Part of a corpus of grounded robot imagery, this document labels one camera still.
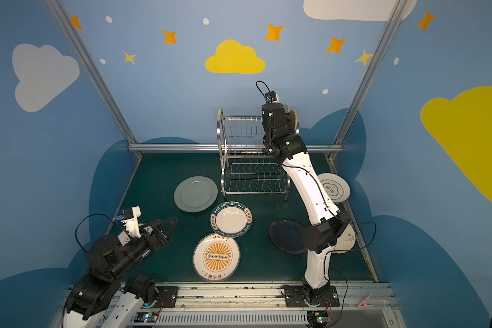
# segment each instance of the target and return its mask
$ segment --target dish rack lower shelf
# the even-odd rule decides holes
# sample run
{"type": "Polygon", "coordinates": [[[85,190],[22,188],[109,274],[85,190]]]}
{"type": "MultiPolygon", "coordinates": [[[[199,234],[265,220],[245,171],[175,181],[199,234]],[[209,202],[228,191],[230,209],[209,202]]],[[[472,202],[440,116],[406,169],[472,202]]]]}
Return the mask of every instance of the dish rack lower shelf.
{"type": "Polygon", "coordinates": [[[271,157],[228,158],[223,172],[223,194],[285,194],[289,176],[271,157]]]}

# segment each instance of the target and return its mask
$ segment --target dish rack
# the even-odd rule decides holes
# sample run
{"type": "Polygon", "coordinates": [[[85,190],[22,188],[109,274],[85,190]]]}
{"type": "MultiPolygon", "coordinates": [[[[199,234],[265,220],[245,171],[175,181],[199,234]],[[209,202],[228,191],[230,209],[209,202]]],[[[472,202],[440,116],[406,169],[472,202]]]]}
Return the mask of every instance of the dish rack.
{"type": "Polygon", "coordinates": [[[224,116],[219,110],[216,138],[224,198],[234,194],[285,194],[284,201],[288,199],[289,176],[268,154],[263,136],[261,116],[224,116]]]}

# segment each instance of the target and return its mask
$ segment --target black mounting plate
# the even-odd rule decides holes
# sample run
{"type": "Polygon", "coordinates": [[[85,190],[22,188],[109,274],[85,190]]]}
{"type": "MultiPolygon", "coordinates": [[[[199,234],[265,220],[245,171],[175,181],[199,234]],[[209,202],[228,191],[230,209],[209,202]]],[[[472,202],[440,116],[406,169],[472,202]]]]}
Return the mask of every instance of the black mounting plate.
{"type": "Polygon", "coordinates": [[[179,288],[176,286],[157,286],[157,289],[157,304],[155,305],[155,307],[160,307],[160,296],[164,300],[164,305],[162,306],[163,308],[174,308],[175,303],[177,303],[177,293],[179,291],[179,288]]]}
{"type": "MultiPolygon", "coordinates": [[[[281,291],[284,294],[284,300],[286,301],[286,307],[288,308],[308,308],[309,305],[304,301],[304,293],[302,286],[290,286],[284,285],[281,287],[281,291]]],[[[341,303],[339,302],[339,295],[337,295],[337,289],[335,286],[330,285],[326,292],[325,298],[330,301],[330,306],[338,308],[341,303]]],[[[326,299],[322,299],[321,303],[317,305],[319,308],[326,307],[326,299]]]]}

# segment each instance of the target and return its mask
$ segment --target orange sunburst pattern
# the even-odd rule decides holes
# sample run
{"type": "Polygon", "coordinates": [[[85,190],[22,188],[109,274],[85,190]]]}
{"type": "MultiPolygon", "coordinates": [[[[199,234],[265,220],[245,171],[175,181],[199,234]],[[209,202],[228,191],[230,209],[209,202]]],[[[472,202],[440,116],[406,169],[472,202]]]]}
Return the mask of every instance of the orange sunburst pattern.
{"type": "Polygon", "coordinates": [[[230,265],[231,248],[223,242],[216,242],[204,251],[204,265],[213,272],[223,271],[230,265]]]}

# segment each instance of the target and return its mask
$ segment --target plate with orange sunburst pattern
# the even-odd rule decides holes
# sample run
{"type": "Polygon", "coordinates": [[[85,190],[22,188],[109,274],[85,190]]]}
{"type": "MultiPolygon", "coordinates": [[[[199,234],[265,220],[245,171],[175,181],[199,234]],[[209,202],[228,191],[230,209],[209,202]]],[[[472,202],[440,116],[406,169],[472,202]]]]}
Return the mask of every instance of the plate with orange sunburst pattern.
{"type": "Polygon", "coordinates": [[[193,267],[202,279],[222,281],[235,272],[240,257],[235,239],[214,233],[199,241],[193,252],[193,267]]]}

